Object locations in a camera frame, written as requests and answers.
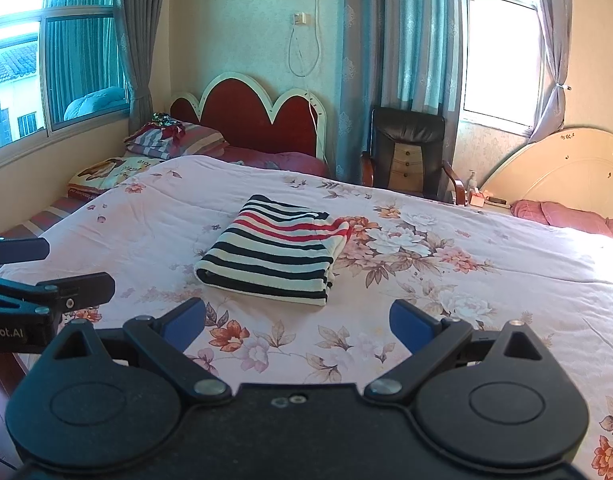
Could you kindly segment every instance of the wooden bed frame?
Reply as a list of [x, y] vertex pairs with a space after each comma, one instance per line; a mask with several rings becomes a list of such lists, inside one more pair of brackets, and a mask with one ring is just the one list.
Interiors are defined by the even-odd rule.
[[199, 101], [188, 92], [175, 94], [171, 116], [218, 130], [238, 148], [324, 160], [326, 111], [317, 97], [300, 88], [273, 103], [252, 77], [225, 72], [209, 83]]
[[481, 186], [511, 204], [560, 202], [613, 218], [613, 134], [569, 128], [528, 144]]

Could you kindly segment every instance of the folded striped sweater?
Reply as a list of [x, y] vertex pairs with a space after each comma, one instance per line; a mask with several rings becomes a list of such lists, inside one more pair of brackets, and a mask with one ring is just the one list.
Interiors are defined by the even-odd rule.
[[324, 306], [350, 233], [342, 218], [253, 195], [195, 272], [206, 285]]

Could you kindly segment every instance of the tiled roof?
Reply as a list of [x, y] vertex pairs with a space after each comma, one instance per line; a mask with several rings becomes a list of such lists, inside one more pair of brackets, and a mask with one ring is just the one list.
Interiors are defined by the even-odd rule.
[[0, 83], [13, 81], [38, 69], [38, 43], [24, 43], [0, 51]]

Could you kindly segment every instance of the chair armrest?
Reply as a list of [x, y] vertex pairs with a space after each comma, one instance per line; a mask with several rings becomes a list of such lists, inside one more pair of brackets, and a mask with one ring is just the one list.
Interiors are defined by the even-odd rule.
[[375, 174], [375, 162], [368, 154], [368, 152], [362, 152], [361, 157], [362, 164], [362, 186], [373, 187], [373, 175]]
[[448, 160], [442, 161], [442, 169], [446, 173], [446, 176], [451, 179], [453, 186], [455, 186], [455, 202], [457, 203], [457, 205], [466, 205], [466, 193], [464, 191], [464, 184], [457, 176], [457, 173], [453, 171], [453, 168], [451, 167]]

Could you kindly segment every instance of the pink floral blanket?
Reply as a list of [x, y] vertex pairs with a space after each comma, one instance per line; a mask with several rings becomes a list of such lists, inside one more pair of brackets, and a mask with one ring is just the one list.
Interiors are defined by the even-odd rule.
[[[254, 193], [345, 217], [353, 235], [323, 308], [204, 287], [193, 265]], [[241, 382], [360, 387], [408, 357], [388, 312], [404, 298], [436, 317], [495, 330], [523, 319], [590, 408], [576, 458], [613, 479], [613, 240], [315, 176], [258, 170], [205, 156], [163, 162], [45, 233], [43, 262], [5, 266], [27, 283], [107, 271], [115, 298], [68, 316], [117, 327], [161, 316], [193, 296], [206, 329], [189, 358]]]

